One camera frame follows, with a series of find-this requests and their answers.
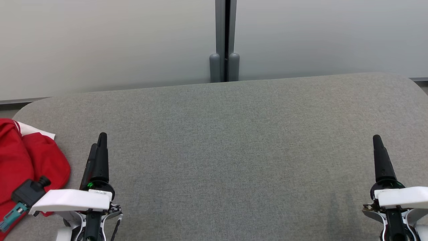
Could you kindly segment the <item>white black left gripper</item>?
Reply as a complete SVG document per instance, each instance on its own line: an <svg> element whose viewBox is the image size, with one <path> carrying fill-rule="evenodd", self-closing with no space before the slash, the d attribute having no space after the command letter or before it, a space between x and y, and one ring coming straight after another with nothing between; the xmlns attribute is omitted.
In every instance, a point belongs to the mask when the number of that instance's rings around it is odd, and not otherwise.
<svg viewBox="0 0 428 241"><path fill-rule="evenodd" d="M58 229L57 241L105 241L105 223L118 218L111 236L113 241L123 218L120 205L113 204L114 188L109 181L107 133L93 143L84 169L80 190L59 189L48 191L29 213L52 212L63 218L64 227Z"/></svg>

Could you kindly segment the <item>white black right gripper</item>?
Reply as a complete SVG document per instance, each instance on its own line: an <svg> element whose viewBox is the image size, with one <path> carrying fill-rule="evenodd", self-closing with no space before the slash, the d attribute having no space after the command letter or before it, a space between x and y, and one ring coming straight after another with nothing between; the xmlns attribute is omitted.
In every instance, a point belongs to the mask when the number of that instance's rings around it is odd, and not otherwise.
<svg viewBox="0 0 428 241"><path fill-rule="evenodd" d="M405 188L397 180L381 136L372 140L376 183L370 190L372 203L363 205L363 214L382 223L381 241L426 241L427 225L418 221L428 214L428 188Z"/></svg>

